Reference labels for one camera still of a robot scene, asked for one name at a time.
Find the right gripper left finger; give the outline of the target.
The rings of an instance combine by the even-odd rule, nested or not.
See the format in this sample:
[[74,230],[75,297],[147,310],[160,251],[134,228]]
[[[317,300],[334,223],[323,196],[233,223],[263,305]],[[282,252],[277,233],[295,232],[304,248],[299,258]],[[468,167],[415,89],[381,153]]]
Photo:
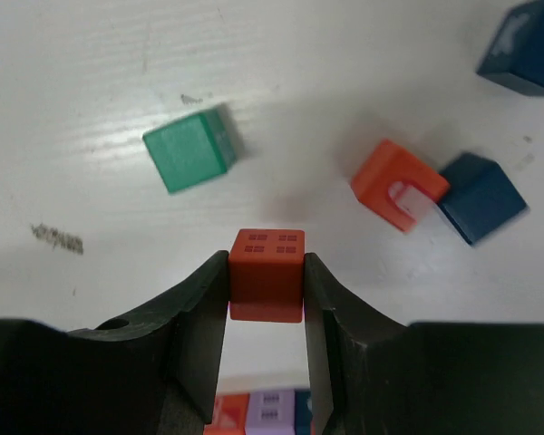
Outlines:
[[0,319],[0,434],[200,434],[210,423],[228,253],[94,329]]

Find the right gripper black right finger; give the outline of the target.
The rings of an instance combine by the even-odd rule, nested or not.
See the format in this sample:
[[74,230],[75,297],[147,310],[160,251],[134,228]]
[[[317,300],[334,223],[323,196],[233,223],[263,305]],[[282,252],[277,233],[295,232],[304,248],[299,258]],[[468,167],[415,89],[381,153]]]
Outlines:
[[304,265],[319,434],[544,434],[544,324],[402,325]]

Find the dark blue wood block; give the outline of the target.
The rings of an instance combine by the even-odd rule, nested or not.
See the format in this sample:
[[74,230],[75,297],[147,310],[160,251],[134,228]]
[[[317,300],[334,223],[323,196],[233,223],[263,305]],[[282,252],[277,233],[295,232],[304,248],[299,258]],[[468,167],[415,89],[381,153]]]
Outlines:
[[310,435],[312,424],[312,398],[310,390],[295,390],[295,434]]

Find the red wood block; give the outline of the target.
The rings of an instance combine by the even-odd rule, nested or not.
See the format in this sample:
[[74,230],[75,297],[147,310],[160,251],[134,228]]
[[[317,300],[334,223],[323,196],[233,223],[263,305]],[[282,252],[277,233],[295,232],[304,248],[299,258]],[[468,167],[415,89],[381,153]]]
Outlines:
[[350,186],[361,204],[407,233],[447,193],[450,183],[406,148],[382,140]]
[[206,425],[204,435],[245,435],[249,394],[217,395],[212,421]]

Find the purple wood block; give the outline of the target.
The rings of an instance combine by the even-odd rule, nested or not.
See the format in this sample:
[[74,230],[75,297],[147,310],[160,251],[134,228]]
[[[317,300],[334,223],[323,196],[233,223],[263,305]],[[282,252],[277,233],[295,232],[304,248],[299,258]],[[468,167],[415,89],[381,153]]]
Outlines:
[[290,389],[251,392],[246,434],[294,435],[295,399],[295,391]]

